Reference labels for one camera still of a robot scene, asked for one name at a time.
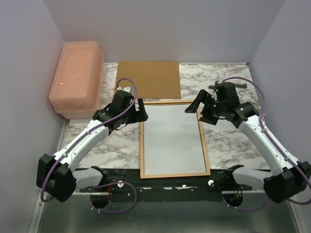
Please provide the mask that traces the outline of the brown frame backing board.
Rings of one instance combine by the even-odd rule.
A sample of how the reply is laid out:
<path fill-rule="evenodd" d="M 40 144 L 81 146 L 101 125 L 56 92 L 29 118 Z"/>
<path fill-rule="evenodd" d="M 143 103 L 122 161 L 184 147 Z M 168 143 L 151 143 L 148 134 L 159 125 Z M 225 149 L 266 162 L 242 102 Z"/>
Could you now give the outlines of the brown frame backing board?
<path fill-rule="evenodd" d="M 137 97 L 144 99 L 180 99 L 178 62 L 121 61 L 116 82 L 129 78 L 137 87 Z"/>

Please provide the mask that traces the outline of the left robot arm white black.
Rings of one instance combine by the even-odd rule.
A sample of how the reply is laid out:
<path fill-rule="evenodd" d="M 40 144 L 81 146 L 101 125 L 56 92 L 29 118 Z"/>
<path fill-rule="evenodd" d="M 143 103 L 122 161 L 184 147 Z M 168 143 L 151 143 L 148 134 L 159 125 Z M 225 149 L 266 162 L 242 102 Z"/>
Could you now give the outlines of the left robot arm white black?
<path fill-rule="evenodd" d="M 77 171 L 81 160 L 102 140 L 124 124 L 145 122 L 148 115 L 143 99 L 129 91 L 119 90 L 110 104 L 95 112 L 86 128 L 67 146 L 54 155 L 42 155 L 38 161 L 36 185 L 42 202 L 56 199 L 65 202 L 74 191 L 93 187 L 102 192 L 108 180 L 102 169 L 93 166 Z"/>

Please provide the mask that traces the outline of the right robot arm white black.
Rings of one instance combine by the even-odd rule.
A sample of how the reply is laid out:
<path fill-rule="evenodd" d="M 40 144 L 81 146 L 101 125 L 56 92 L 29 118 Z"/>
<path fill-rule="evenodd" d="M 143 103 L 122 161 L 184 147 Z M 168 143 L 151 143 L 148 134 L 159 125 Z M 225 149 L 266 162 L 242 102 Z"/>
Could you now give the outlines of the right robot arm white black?
<path fill-rule="evenodd" d="M 262 113 L 249 102 L 241 103 L 236 87 L 231 82 L 215 84 L 216 97 L 200 90 L 197 97 L 185 109 L 195 113 L 203 104 L 200 121 L 216 125 L 220 119 L 231 122 L 254 144 L 265 159 L 270 171 L 264 172 L 236 165 L 226 170 L 224 186 L 235 190 L 247 185 L 266 193 L 268 198 L 281 203 L 304 191 L 311 185 L 311 165 L 301 162 L 276 139 L 263 122 Z"/>

